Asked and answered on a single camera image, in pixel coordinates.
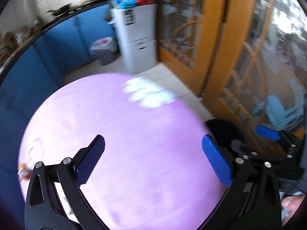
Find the person's right hand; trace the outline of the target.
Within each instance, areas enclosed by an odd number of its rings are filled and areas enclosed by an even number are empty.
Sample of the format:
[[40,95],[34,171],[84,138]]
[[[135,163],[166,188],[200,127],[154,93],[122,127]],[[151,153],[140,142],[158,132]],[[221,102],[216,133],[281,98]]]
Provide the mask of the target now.
[[305,197],[304,194],[301,194],[299,196],[293,195],[293,196],[288,196],[281,201],[281,206],[284,209],[288,210],[288,213],[283,219],[282,226],[284,226],[291,219],[291,217],[299,208],[301,202],[304,200],[304,197]]

